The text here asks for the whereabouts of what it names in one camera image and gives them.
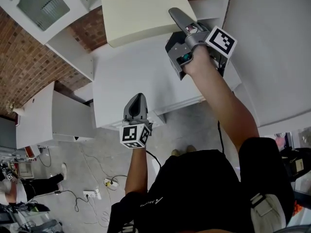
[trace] power strip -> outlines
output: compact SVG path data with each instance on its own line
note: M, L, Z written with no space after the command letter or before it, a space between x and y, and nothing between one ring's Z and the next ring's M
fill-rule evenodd
M105 186L114 186L114 187L118 187L119 183L117 181L112 181L111 183L111 179L106 178L105 181Z
M95 191L83 191L83 195L85 198L88 195L89 198L98 198L99 200L102 199L101 194L99 193L99 188L96 188Z

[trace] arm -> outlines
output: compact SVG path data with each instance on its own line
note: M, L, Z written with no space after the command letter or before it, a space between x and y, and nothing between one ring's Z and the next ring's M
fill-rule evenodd
M147 156L146 149L133 149L130 169L127 174L125 194L139 192L147 194Z
M16 197L17 197L17 190L16 190L16 183L11 182L11 190L9 194L5 194L5 198L8 201L8 203L16 203Z
M192 77L237 151L246 139L259 137L253 116L216 70L206 47L194 50L193 60L184 71Z

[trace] shoe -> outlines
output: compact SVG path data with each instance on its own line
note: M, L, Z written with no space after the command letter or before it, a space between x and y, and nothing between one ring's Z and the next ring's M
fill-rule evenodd
M60 192L64 191L64 188L61 183L58 183L57 185L58 185L58 191Z
M173 150L171 153L171 156L180 156L181 153L179 152L179 150Z
M64 177L64 181L67 180L67 166L65 163L62 163L62 175Z
M189 145L186 149L187 153L196 152L196 148L193 145Z

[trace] red brick wall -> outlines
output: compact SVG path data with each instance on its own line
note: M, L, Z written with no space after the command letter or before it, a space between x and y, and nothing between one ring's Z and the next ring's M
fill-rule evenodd
M107 44L102 7L70 24L68 31L88 52Z
M14 118L8 102L21 107L52 81L63 94L90 82L0 8L0 116Z

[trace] black t-shirt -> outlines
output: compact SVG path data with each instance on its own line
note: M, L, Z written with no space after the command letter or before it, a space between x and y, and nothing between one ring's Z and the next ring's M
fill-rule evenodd
M294 196L275 141L250 138L239 159L241 182L218 150L171 156L146 196L132 192L112 206L108 233L128 223L139 233L253 232L250 199L257 193L276 195L288 222Z

